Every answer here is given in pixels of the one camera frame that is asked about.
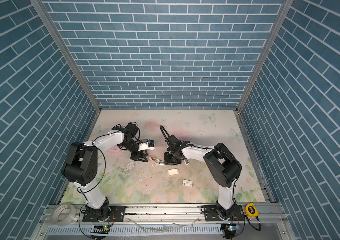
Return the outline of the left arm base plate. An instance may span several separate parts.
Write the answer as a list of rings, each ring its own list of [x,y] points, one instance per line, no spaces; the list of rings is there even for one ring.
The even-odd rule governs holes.
[[[114,222],[123,222],[126,206],[109,206],[109,215],[110,217],[104,221],[98,220],[96,217],[93,217],[88,210],[81,210],[81,220],[84,223],[107,223],[108,221],[112,222],[110,219],[114,217]]]

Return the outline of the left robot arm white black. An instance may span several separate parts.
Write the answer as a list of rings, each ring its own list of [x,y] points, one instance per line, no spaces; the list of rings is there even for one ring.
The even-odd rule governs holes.
[[[61,173],[77,187],[77,191],[86,199],[85,213],[99,222],[109,219],[110,208],[108,198],[101,192],[97,180],[98,153],[103,161],[103,153],[115,146],[130,152],[130,159],[138,162],[148,162],[148,150],[154,149],[154,141],[141,140],[140,129],[136,122],[130,122],[126,127],[120,124],[114,126],[107,134],[98,136],[84,143],[74,142],[68,148]]]

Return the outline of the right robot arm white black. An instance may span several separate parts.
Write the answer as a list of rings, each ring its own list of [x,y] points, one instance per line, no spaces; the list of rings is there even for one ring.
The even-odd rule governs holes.
[[[175,135],[165,137],[168,145],[164,153],[164,163],[170,166],[189,164],[197,160],[207,165],[213,179],[220,185],[217,212],[220,218],[227,220],[234,215],[236,200],[234,191],[236,181],[242,171],[242,165],[230,150],[222,143],[214,147],[203,147],[189,141],[178,140]]]

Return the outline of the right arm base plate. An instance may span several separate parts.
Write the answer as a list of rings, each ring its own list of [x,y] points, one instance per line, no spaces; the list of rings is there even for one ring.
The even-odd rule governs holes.
[[[243,221],[245,219],[244,212],[240,205],[234,204],[228,210],[224,209],[218,203],[215,205],[204,205],[200,207],[205,221]]]

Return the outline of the staple box tray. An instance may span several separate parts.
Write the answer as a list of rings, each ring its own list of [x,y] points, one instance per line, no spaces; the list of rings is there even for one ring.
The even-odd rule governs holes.
[[[180,173],[179,169],[169,169],[167,170],[167,174],[169,176],[175,176],[178,175]]]

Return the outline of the white staple box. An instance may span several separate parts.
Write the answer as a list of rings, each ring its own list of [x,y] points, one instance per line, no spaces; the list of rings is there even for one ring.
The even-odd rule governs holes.
[[[183,186],[192,187],[193,186],[193,181],[183,180]]]

